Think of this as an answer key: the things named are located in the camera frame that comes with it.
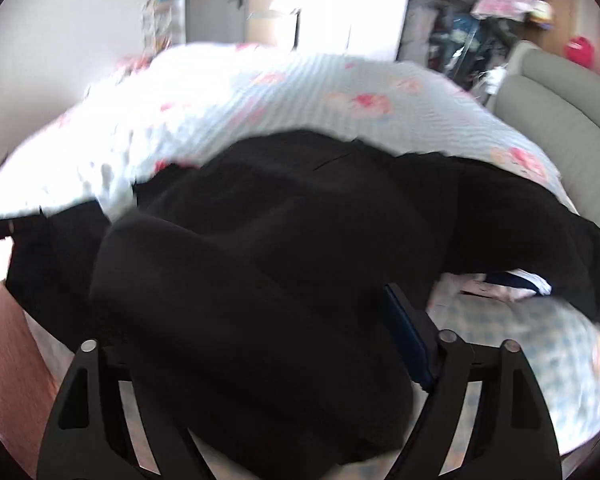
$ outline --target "headboard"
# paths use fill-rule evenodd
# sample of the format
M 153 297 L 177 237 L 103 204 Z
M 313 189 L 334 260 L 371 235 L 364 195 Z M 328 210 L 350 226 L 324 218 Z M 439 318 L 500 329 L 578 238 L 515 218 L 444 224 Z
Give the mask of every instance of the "headboard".
M 600 76 L 523 41 L 487 106 L 545 151 L 578 212 L 600 227 Z

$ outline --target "bed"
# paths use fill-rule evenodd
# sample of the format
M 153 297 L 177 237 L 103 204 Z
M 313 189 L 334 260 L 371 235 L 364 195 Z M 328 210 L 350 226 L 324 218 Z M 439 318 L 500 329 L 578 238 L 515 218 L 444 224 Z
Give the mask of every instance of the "bed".
M 0 217 L 39 208 L 57 212 L 96 197 L 115 219 L 134 206 L 131 185 L 165 161 L 201 165 L 237 139 L 303 127 L 343 140 L 361 138 L 392 153 L 443 152 L 490 162 L 545 186 L 600 225 L 600 78 L 527 43 L 514 51 L 508 70 L 488 103 L 491 114 L 446 78 L 409 63 L 301 56 L 254 44 L 177 47 L 24 142 L 0 170 Z M 505 304 L 457 292 L 446 288 L 432 295 L 432 319 L 470 342 L 521 343 L 550 408 L 560 452 L 573 456 L 599 435 L 600 328 L 559 298 Z M 36 363 L 46 393 L 36 398 L 36 409 L 43 415 L 27 434 L 14 424 L 0 428 L 6 447 L 33 476 L 44 413 L 72 356 L 0 285 L 1 302 L 10 306 L 3 309 L 10 317 L 0 314 L 0 327 L 19 319 L 26 328 L 20 337 L 33 342 L 42 358 Z M 32 348 L 13 352 L 32 365 Z M 9 387 L 0 372 L 0 388 Z M 443 471 L 462 463 L 479 387 L 467 391 Z M 155 470 L 128 384 L 122 397 L 136 453 Z M 421 409 L 426 394 L 416 392 L 416 398 Z M 11 397 L 11 407 L 0 402 L 0 423 L 16 418 L 14 404 L 26 416 Z M 204 451 L 217 478 L 248 477 Z M 383 478 L 394 460 L 349 465 L 333 477 Z

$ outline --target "black fabric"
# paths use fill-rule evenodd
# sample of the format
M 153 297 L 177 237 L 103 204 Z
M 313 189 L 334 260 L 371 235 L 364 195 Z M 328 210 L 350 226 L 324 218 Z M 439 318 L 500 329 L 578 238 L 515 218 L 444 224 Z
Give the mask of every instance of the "black fabric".
M 600 320 L 600 229 L 489 164 L 287 132 L 136 193 L 108 231 L 91 203 L 16 240 L 7 286 L 60 340 L 120 346 L 134 380 L 265 480 L 400 447 L 411 390 L 385 283 L 423 309 L 443 271 L 522 268 Z M 54 264 L 23 270 L 40 254 Z

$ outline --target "door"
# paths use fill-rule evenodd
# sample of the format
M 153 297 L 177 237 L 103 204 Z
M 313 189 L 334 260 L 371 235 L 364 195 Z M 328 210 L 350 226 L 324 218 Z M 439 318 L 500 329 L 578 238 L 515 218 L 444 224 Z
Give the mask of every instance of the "door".
M 187 42 L 243 43 L 247 0 L 187 0 Z

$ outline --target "red object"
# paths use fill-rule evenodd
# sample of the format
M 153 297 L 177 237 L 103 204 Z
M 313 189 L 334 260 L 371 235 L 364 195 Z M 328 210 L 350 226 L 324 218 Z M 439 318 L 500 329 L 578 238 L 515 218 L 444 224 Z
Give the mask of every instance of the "red object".
M 569 61 L 573 61 L 584 68 L 591 68 L 595 49 L 587 38 L 571 38 L 564 46 L 564 55 Z

